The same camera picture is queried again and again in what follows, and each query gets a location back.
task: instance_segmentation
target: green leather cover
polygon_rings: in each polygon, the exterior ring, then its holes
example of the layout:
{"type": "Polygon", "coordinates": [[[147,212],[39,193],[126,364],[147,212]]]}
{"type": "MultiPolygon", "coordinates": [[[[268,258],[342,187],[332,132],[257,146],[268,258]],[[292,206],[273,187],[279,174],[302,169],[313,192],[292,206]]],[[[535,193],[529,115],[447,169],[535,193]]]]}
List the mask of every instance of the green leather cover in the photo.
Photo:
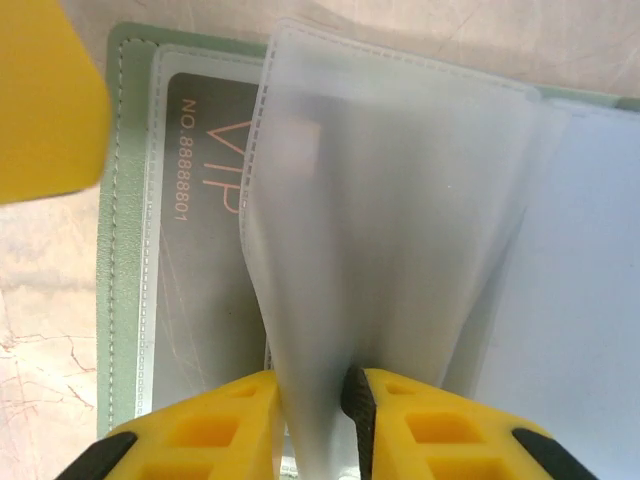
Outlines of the green leather cover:
{"type": "MultiPolygon", "coordinates": [[[[109,36],[107,83],[112,134],[100,191],[97,258],[98,435],[134,416],[142,195],[149,85],[160,45],[264,57],[266,47],[133,23],[109,36]]],[[[547,97],[640,110],[637,99],[540,87],[547,97]]]]}

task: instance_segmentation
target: yellow plastic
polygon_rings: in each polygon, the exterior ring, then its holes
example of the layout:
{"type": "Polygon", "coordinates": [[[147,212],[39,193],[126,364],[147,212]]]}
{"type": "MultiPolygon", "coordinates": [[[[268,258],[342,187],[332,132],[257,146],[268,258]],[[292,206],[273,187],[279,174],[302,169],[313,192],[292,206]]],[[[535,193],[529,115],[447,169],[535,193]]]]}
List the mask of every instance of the yellow plastic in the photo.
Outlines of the yellow plastic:
{"type": "Polygon", "coordinates": [[[551,480],[513,438],[522,418],[384,370],[365,371],[377,405],[373,480],[551,480]]]}
{"type": "Polygon", "coordinates": [[[119,426],[138,440],[107,480],[274,480],[284,420],[275,373],[244,377],[119,426]]]}
{"type": "Polygon", "coordinates": [[[55,0],[0,2],[0,204],[80,190],[104,167],[103,79],[55,0]]]}

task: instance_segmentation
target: white marble surface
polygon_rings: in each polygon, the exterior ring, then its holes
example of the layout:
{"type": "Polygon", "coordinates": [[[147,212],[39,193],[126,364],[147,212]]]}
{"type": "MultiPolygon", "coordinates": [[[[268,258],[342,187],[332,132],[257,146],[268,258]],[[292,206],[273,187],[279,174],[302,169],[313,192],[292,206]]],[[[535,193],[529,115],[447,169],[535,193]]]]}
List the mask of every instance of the white marble surface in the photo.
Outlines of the white marble surface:
{"type": "MultiPolygon", "coordinates": [[[[62,0],[100,69],[121,21],[265,40],[280,16],[531,82],[640,96],[634,0],[62,0]]],[[[95,438],[98,190],[0,207],[0,478],[95,438]]]]}

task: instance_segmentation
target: stitched seam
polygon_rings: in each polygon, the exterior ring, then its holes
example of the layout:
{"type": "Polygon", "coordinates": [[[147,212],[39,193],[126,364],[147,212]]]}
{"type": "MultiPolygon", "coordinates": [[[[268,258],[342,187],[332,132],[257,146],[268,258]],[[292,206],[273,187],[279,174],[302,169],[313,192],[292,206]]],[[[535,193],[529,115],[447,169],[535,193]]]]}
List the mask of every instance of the stitched seam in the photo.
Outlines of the stitched seam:
{"type": "MultiPolygon", "coordinates": [[[[378,45],[371,45],[368,43],[359,42],[357,40],[338,37],[329,32],[316,30],[309,25],[285,23],[283,24],[282,31],[278,32],[276,35],[282,35],[287,29],[294,30],[309,37],[318,38],[334,45],[339,45],[340,47],[347,47],[351,50],[355,50],[356,53],[354,53],[354,56],[364,53],[367,55],[384,57],[389,60],[393,60],[396,63],[402,62],[409,65],[416,65],[427,70],[447,73],[453,77],[475,80],[479,83],[484,83],[486,85],[504,88],[507,90],[513,90],[514,92],[526,92],[527,90],[534,89],[534,87],[532,87],[531,85],[523,85],[515,80],[508,81],[507,79],[500,79],[499,77],[496,78],[491,74],[485,74],[484,72],[478,70],[471,70],[466,67],[451,65],[440,60],[433,60],[408,52],[398,52],[378,45]]],[[[275,51],[276,48],[276,44],[274,43],[273,50],[275,51]]]]}
{"type": "Polygon", "coordinates": [[[143,38],[125,38],[120,45],[118,45],[118,106],[116,108],[116,134],[115,143],[116,148],[114,152],[113,160],[113,198],[111,206],[111,265],[109,269],[109,410],[108,410],[108,422],[107,428],[109,431],[113,429],[113,360],[114,360],[114,336],[115,336],[115,324],[113,318],[113,307],[115,304],[114,297],[114,283],[115,283],[115,251],[116,251],[116,227],[117,227],[117,213],[118,213],[118,160],[120,159],[120,124],[122,120],[122,62],[124,57],[124,46],[127,43],[139,41],[143,43],[151,43],[158,46],[157,43],[145,40],[143,38]]]}

